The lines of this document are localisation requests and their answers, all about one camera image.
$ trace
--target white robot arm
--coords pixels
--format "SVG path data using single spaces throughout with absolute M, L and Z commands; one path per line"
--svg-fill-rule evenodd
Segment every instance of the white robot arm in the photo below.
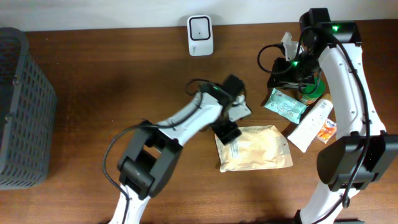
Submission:
M 155 126 L 142 123 L 118 164 L 121 188 L 129 197 L 129 205 L 121 193 L 110 224 L 123 224 L 123 219 L 125 224 L 139 223 L 149 199 L 169 181 L 182 147 L 205 126 L 210 125 L 223 144 L 241 134 L 235 121 L 251 114 L 245 96 L 240 95 L 242 91 L 243 82 L 233 75 L 222 85 L 204 83 L 194 99 L 172 117 Z M 154 146 L 160 156 L 150 155 L 143 150 L 144 145 Z
M 275 60 L 269 88 L 298 88 L 314 84 L 323 70 L 337 122 L 337 141 L 317 159 L 320 181 L 309 203 L 295 216 L 298 224 L 332 224 L 349 199 L 379 180 L 398 152 L 398 136 L 387 135 L 366 83 L 361 37 L 354 22 L 331 22 L 327 9 L 310 9 L 300 18 L 298 42 L 286 33 L 278 47 L 285 58 Z M 301 42 L 307 47 L 303 50 Z

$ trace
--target wooden table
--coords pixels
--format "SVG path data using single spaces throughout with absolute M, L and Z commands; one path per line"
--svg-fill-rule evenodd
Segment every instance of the wooden table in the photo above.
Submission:
M 398 21 L 360 21 L 363 62 L 377 112 L 390 134 L 398 134 Z M 297 23 L 216 26 L 214 54 L 191 57 L 185 27 L 31 32 L 36 62 L 55 87 L 59 101 L 48 179 L 27 190 L 0 192 L 2 223 L 98 223 L 113 215 L 119 192 L 102 173 L 110 139 L 142 118 L 168 118 L 191 98 L 183 92 L 191 78 L 222 82 L 230 73 L 248 89 L 252 118 L 240 126 L 275 125 L 286 134 L 292 125 L 261 106 L 269 75 L 256 63 L 266 44 L 285 31 L 299 37 Z M 280 56 L 264 52 L 271 68 Z M 108 157 L 109 173 L 129 134 Z M 292 218 L 309 201 L 319 180 L 316 158 L 325 145 L 314 141 L 304 154 L 289 144 L 294 165 L 285 169 L 226 172 L 212 131 L 186 145 L 175 172 L 152 199 L 143 223 L 251 223 Z M 398 160 L 383 178 L 352 199 L 339 218 L 367 223 L 398 223 Z

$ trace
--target white label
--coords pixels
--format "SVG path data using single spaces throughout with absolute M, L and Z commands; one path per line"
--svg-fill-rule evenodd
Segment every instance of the white label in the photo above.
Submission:
M 332 108 L 333 104 L 330 101 L 320 99 L 287 139 L 291 140 L 301 151 L 306 152 Z
M 239 147 L 237 140 L 231 142 L 231 155 L 232 159 L 239 159 Z

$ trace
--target wall outlet device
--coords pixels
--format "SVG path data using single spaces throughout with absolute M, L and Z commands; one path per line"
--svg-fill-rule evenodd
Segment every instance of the wall outlet device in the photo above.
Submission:
M 189 54 L 192 56 L 213 53 L 213 28 L 210 16 L 191 16 L 187 20 Z

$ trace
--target black cable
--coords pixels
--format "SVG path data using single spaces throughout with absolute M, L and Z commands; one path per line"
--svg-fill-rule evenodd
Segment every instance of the black cable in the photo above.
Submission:
M 318 224 L 320 222 L 325 221 L 340 206 L 341 201 L 342 201 L 342 199 L 340 196 L 339 200 L 335 203 L 335 205 L 331 208 L 331 210 L 326 215 L 324 215 L 322 218 L 318 219 L 316 222 L 314 222 L 312 224 Z
M 355 179 L 356 175 L 358 174 L 359 168 L 362 166 L 363 161 L 365 160 L 365 157 L 366 157 L 366 153 L 367 153 L 368 150 L 369 150 L 370 134 L 371 134 L 371 133 L 370 133 L 370 130 L 371 130 L 371 127 L 370 127 L 370 119 L 369 119 L 368 101 L 367 101 L 367 99 L 366 99 L 366 93 L 365 93 L 365 89 L 364 89 L 364 87 L 363 87 L 363 85 L 362 85 L 362 83 L 361 83 L 361 79 L 359 78 L 358 73 L 357 73 L 357 71 L 356 71 L 356 69 L 355 69 L 355 67 L 354 67 L 354 65 L 353 65 L 353 63 L 352 63 L 352 61 L 351 61 L 351 59 L 349 58 L 349 55 L 348 55 L 346 49 L 343 47 L 343 44 L 341 44 L 340 41 L 338 41 L 337 44 L 340 46 L 341 50 L 343 51 L 344 56 L 346 57 L 347 62 L 348 62 L 348 65 L 349 65 L 349 67 L 350 67 L 350 69 L 351 69 L 351 72 L 352 72 L 353 75 L 354 75 L 354 78 L 355 78 L 355 80 L 356 80 L 356 83 L 357 83 L 358 86 L 359 86 L 359 90 L 360 90 L 361 95 L 362 95 L 362 101 L 363 101 L 363 107 L 364 107 L 364 114 L 365 114 L 365 126 L 366 126 L 365 144 L 364 144 L 364 146 L 363 146 L 362 153 L 361 153 L 361 155 L 360 155 L 360 157 L 359 157 L 359 159 L 358 159 L 358 161 L 357 161 L 357 164 L 356 164 L 356 167 L 355 167 L 355 169 L 354 169 L 353 174 L 352 174 L 351 177 L 349 178 L 349 181 L 348 181 L 346 190 L 345 190 L 345 192 L 344 192 L 344 194 L 343 194 L 343 208 L 348 208 L 348 206 L 349 206 L 348 192 L 349 192 L 350 188 L 352 187 L 352 185 L 353 185 L 353 183 L 354 183 L 354 179 Z
M 321 82 L 321 76 L 322 76 L 322 69 L 319 69 L 319 71 L 318 71 L 318 80 L 317 80 L 317 85 L 315 86 L 315 88 L 313 89 L 313 90 L 311 90 L 310 92 L 308 92 L 308 93 L 304 93 L 303 92 L 303 90 L 302 90 L 302 85 L 303 85 L 303 82 L 304 82 L 304 80 L 306 80 L 306 78 L 303 78 L 303 79 L 301 79 L 300 80 L 300 83 L 298 84 L 298 91 L 301 93 L 301 94 L 312 94 L 312 93 L 315 93 L 315 91 L 318 89 L 318 87 L 319 87 L 319 83 Z
M 187 84 L 185 84 L 185 92 L 188 94 L 188 96 L 193 96 L 197 93 L 197 91 L 195 91 L 194 93 L 191 93 L 188 91 L 188 87 L 194 83 L 194 82 L 204 82 L 204 83 L 209 83 L 209 80 L 205 80 L 202 78 L 192 78 L 189 82 L 187 82 Z
M 291 64 L 289 68 L 286 68 L 285 70 L 280 71 L 280 72 L 272 72 L 272 71 L 270 71 L 270 70 L 264 68 L 264 67 L 261 65 L 261 62 L 260 62 L 261 53 L 262 53 L 265 49 L 270 48 L 270 47 L 277 47 L 277 48 L 280 49 L 281 47 L 283 47 L 283 44 L 271 44 L 271 45 L 267 45 L 267 46 L 263 47 L 263 48 L 260 50 L 260 52 L 259 52 L 259 54 L 258 54 L 258 56 L 257 56 L 257 64 L 259 65 L 259 67 L 261 68 L 261 70 L 265 71 L 266 73 L 270 73 L 271 75 L 281 75 L 281 74 L 285 74 L 287 71 L 289 71 L 289 70 L 293 67 L 293 64 Z
M 113 147 L 114 143 L 121 138 L 123 135 L 125 135 L 126 133 L 133 131 L 137 128 L 174 128 L 180 124 L 182 124 L 183 122 L 185 122 L 188 118 L 190 118 L 194 113 L 196 113 L 196 111 L 200 108 L 200 105 L 203 101 L 203 92 L 201 91 L 200 94 L 200 100 L 199 103 L 197 104 L 197 106 L 195 107 L 194 110 L 192 110 L 188 115 L 186 115 L 186 117 L 182 118 L 180 121 L 177 121 L 176 123 L 172 123 L 170 125 L 159 125 L 159 124 L 136 124 L 133 125 L 131 127 L 126 128 L 125 130 L 121 131 L 119 134 L 115 135 L 110 144 L 108 145 L 108 147 L 106 148 L 105 151 L 105 155 L 104 155 L 104 159 L 103 159 L 103 172 L 105 174 L 105 177 L 117 188 L 119 189 L 119 191 L 125 196 L 126 198 L 126 208 L 124 209 L 124 215 L 123 215 L 123 221 L 122 224 L 124 224 L 124 222 L 126 221 L 126 216 L 127 216 L 127 211 L 129 210 L 129 202 L 130 202 L 130 198 L 129 195 L 127 194 L 126 191 L 124 191 L 113 179 L 111 176 L 109 176 L 108 172 L 106 171 L 106 158 L 108 157 L 108 154 L 111 150 L 111 148 Z

